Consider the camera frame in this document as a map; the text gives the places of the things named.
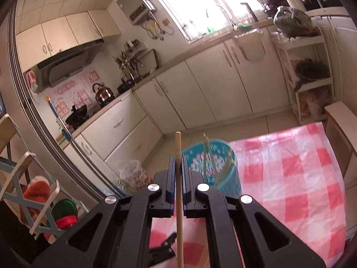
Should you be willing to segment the clear floral trash bin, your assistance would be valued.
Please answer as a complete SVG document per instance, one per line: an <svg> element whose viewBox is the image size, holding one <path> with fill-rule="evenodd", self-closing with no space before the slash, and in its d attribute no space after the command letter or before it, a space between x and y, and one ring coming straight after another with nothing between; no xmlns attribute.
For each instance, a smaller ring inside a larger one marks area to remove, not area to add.
<svg viewBox="0 0 357 268"><path fill-rule="evenodd" d="M137 190L153 183L153 179L148 176L138 160L118 160L116 167L120 185L128 195L133 195Z"/></svg>

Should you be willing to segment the orange plush toy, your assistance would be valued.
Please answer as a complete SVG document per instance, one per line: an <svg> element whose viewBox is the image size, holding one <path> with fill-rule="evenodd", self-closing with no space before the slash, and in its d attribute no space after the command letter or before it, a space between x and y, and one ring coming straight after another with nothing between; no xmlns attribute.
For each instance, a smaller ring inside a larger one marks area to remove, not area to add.
<svg viewBox="0 0 357 268"><path fill-rule="evenodd" d="M51 192L50 192L50 183L43 176L35 176L27 186L22 187L22 195L24 199L36 201L39 203L45 203ZM28 208L32 220L35 220L40 214L40 209L34 209L32 207ZM20 208L20 217L21 221L24 224L27 224L28 221L25 217L24 211Z"/></svg>

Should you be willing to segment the white water heater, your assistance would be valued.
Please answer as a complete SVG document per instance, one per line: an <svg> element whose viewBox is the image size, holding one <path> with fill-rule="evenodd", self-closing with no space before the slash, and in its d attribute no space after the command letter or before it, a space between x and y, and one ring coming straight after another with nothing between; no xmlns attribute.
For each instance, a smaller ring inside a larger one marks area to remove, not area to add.
<svg viewBox="0 0 357 268"><path fill-rule="evenodd" d="M116 4L132 25L141 24L156 11L150 0L117 0Z"/></svg>

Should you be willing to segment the steel kettle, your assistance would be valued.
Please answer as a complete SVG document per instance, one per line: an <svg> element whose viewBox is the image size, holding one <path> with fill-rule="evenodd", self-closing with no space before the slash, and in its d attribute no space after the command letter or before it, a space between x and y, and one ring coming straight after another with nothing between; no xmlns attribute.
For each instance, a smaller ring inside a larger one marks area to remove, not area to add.
<svg viewBox="0 0 357 268"><path fill-rule="evenodd" d="M92 90L95 93L95 100L101 108L105 107L115 99L115 94L112 90L103 84L93 84Z"/></svg>

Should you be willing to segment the range hood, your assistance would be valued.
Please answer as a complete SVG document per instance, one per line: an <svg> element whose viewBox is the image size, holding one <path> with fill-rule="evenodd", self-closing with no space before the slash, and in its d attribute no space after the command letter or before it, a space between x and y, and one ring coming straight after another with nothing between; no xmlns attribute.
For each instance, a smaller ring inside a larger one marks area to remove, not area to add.
<svg viewBox="0 0 357 268"><path fill-rule="evenodd" d="M75 72L82 70L84 66L91 64L102 45L104 45L104 40L98 39L59 52L39 62L31 68L35 74L35 82L29 82L31 90L41 93L47 87L56 86Z"/></svg>

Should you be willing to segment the black wok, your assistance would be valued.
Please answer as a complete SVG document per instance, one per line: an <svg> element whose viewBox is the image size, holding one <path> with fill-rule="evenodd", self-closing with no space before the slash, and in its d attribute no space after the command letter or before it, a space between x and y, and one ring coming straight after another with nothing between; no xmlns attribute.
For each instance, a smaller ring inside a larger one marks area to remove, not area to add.
<svg viewBox="0 0 357 268"><path fill-rule="evenodd" d="M71 111L72 113L67 117L65 123L76 130L89 118L87 105L82 105L80 108L76 108L76 105L73 105Z"/></svg>

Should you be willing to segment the pink checkered tablecloth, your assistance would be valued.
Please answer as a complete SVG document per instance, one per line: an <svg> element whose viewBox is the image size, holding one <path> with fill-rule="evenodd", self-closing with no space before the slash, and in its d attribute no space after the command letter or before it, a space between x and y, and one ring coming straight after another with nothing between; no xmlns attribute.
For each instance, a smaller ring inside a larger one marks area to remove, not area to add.
<svg viewBox="0 0 357 268"><path fill-rule="evenodd" d="M346 192L321 123L230 141L242 192L332 267L344 252Z"/></svg>

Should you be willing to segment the blue perforated plastic bin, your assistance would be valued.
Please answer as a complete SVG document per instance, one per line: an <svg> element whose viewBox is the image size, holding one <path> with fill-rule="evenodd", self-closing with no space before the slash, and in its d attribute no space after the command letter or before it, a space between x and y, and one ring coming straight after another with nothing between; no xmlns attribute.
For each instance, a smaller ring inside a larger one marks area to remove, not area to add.
<svg viewBox="0 0 357 268"><path fill-rule="evenodd" d="M234 164L225 179L220 184L216 184L230 150L233 152L232 160ZM189 169L197 171L203 176L203 141L186 148L182 155L187 158ZM241 183L238 175L237 158L235 151L228 142L220 139L209 139L206 160L207 172L204 182L216 187L225 196L238 198L241 195Z"/></svg>

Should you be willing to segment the white blue shelf rack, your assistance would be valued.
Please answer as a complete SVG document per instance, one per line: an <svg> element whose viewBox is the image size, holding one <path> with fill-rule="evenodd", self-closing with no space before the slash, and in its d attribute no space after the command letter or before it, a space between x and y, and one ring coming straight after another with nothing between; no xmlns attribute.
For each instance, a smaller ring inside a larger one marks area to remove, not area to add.
<svg viewBox="0 0 357 268"><path fill-rule="evenodd" d="M57 239L64 234L65 229L59 229L54 222L51 210L62 199L71 200L77 207L78 219L89 213L83 202L70 195L43 165L36 154L26 144L20 130L9 114L1 117L1 152L6 152L7 157L1 157L1 200L10 206L16 206L19 221L20 208L24 211L28 221L24 224L29 228L29 233L35 236L43 234L47 238ZM22 187L27 186L35 176L43 176L50 183L50 196L45 203L24 199ZM28 208L40 209L40 214L32 220Z"/></svg>

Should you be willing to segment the kitchen faucet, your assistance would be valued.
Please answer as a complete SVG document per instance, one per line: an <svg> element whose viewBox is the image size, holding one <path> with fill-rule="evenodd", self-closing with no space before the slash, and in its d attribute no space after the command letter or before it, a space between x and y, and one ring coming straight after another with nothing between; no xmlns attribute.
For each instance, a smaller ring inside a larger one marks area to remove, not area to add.
<svg viewBox="0 0 357 268"><path fill-rule="evenodd" d="M226 16L227 20L230 22L230 24L232 25L232 30L237 30L238 26L236 25L236 23L232 20L232 18L229 16L228 12L219 4L217 4L217 7L224 13L224 15Z"/></svg>

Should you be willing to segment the white storage trolley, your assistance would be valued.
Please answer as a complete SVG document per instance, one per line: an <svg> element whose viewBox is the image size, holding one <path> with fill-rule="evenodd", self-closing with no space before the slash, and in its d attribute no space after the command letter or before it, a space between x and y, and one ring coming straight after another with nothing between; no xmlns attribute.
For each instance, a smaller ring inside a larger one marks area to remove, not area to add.
<svg viewBox="0 0 357 268"><path fill-rule="evenodd" d="M282 64L293 113L301 125L327 119L325 106L335 100L333 74L322 30L288 38L271 34Z"/></svg>

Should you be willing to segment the wall utensil rack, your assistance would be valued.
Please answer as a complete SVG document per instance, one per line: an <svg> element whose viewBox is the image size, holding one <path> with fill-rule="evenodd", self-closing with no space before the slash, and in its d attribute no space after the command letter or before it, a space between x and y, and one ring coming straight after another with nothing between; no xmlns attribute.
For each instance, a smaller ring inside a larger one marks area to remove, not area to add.
<svg viewBox="0 0 357 268"><path fill-rule="evenodd" d="M125 50L114 61L121 71L121 82L140 82L160 66L159 55L155 49L148 49L138 39L125 43Z"/></svg>

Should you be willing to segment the green plastic bag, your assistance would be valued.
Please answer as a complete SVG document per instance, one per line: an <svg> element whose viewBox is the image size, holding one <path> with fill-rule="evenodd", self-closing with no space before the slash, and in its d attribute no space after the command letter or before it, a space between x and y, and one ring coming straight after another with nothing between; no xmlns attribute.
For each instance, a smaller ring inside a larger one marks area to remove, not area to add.
<svg viewBox="0 0 357 268"><path fill-rule="evenodd" d="M274 16L274 25L286 37L295 37L314 28L311 18L298 8L279 6Z"/></svg>

